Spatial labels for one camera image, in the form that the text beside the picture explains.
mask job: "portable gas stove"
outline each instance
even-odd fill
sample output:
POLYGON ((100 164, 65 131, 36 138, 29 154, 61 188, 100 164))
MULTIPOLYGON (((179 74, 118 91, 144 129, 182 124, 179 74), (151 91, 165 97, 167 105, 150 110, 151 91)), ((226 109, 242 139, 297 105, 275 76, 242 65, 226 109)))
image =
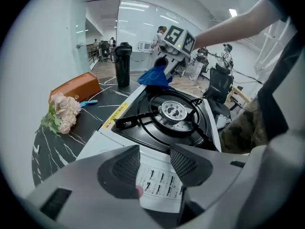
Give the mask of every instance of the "portable gas stove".
POLYGON ((115 122, 113 132, 166 154, 176 143, 217 150, 203 100, 172 89, 147 86, 115 122))

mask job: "office chair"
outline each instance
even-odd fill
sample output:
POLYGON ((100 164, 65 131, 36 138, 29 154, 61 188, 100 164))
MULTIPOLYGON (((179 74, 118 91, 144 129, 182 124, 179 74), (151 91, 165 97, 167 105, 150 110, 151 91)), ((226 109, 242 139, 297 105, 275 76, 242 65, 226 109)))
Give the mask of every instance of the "office chair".
POLYGON ((215 68, 210 69, 210 85, 208 90, 203 94, 203 97, 208 100, 216 122, 219 115, 230 118, 230 109, 224 103, 232 82, 231 76, 215 68))
POLYGON ((107 41, 103 41, 102 44, 101 44, 101 50, 102 50, 102 57, 105 57, 104 59, 102 59, 101 61, 105 61, 107 62, 108 59, 108 55, 110 55, 110 45, 107 41))

